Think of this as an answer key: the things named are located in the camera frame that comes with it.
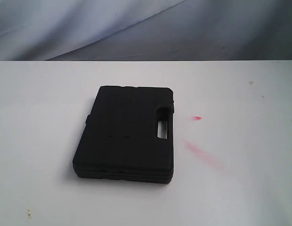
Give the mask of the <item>black plastic tool case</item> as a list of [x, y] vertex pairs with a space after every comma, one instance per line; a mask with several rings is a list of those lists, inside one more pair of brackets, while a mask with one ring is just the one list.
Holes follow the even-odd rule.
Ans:
[[101, 86], [73, 157], [80, 178], [167, 184], [174, 172], [173, 91]]

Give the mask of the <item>white backdrop cloth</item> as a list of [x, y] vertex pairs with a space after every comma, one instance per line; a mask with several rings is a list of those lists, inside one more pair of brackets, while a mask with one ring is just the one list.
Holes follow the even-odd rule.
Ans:
[[292, 60], [292, 0], [0, 0], [0, 60]]

